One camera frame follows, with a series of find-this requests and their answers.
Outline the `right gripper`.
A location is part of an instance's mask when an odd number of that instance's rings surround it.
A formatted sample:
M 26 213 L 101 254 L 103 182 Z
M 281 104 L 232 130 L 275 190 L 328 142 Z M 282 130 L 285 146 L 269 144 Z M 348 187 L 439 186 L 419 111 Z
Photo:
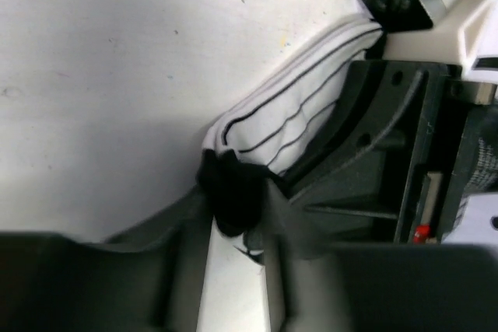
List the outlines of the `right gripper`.
M 443 1 L 435 27 L 385 31 L 385 61 L 352 65 L 335 118 L 291 169 L 311 239 L 440 241 L 496 182 L 496 86 L 468 74 L 497 0 Z

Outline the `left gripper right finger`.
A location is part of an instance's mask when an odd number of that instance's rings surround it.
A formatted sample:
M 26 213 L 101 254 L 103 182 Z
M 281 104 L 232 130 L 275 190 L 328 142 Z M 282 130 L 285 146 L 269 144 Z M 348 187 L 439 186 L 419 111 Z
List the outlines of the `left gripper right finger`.
M 336 243 L 265 192 L 272 331 L 495 331 L 497 251 L 459 244 Z

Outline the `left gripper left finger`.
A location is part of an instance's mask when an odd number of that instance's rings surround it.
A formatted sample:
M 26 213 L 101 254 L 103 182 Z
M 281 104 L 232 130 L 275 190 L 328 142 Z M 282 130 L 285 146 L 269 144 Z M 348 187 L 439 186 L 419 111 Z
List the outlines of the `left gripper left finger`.
M 1 234 L 3 331 L 194 331 L 212 217 L 192 190 L 105 243 Z

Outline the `white black striped sock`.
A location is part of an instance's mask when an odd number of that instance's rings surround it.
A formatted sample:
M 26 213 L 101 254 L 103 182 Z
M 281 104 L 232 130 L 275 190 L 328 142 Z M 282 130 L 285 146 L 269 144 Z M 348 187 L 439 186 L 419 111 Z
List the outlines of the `white black striped sock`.
M 258 226 L 266 181 L 286 187 L 284 175 L 334 113 L 349 66 L 365 60 L 382 35 L 367 16 L 340 19 L 208 130 L 197 184 L 220 234 L 254 262 L 263 262 Z

